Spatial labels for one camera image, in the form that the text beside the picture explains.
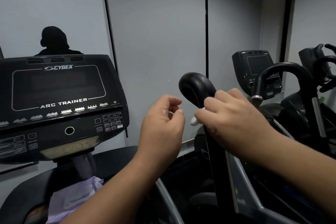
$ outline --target display screen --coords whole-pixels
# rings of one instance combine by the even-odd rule
[[[105,95],[103,82],[95,65],[61,70],[19,70],[13,73],[12,108],[15,111]]]
[[[266,55],[247,57],[247,63],[249,65],[251,75],[257,75],[271,66],[271,63]]]

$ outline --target second cardio machine console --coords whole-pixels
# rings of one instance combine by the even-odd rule
[[[251,95],[255,78],[266,68],[273,65],[268,51],[241,51],[232,55],[233,67],[242,90]],[[282,90],[279,73],[267,78],[262,92],[264,100],[273,98]]]

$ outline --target button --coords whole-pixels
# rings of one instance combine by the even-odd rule
[[[15,148],[19,148],[19,147],[23,147],[23,146],[26,146],[26,142],[25,141],[15,143]]]
[[[36,138],[36,133],[31,133],[28,135],[28,139],[34,139]]]
[[[16,149],[15,154],[24,153],[24,152],[26,152],[26,151],[27,151],[26,147],[18,148],[18,149]]]
[[[7,144],[4,146],[0,146],[0,152],[1,151],[8,151],[8,150],[13,150],[14,149],[14,144]]]
[[[5,151],[0,153],[0,158],[6,158],[9,156],[13,156],[15,154],[15,150]]]
[[[37,148],[38,148],[37,143],[33,143],[33,144],[29,145],[30,150],[34,150],[34,149],[37,149]]]
[[[8,143],[14,143],[14,137],[10,137],[10,138],[0,140],[0,145],[8,144]]]
[[[23,141],[24,139],[25,139],[25,135],[20,135],[20,136],[14,137],[14,141],[15,142]]]

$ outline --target person silhouette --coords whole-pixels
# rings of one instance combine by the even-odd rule
[[[35,56],[83,54],[69,49],[67,36],[58,27],[49,26],[42,30],[41,46],[46,47]]]

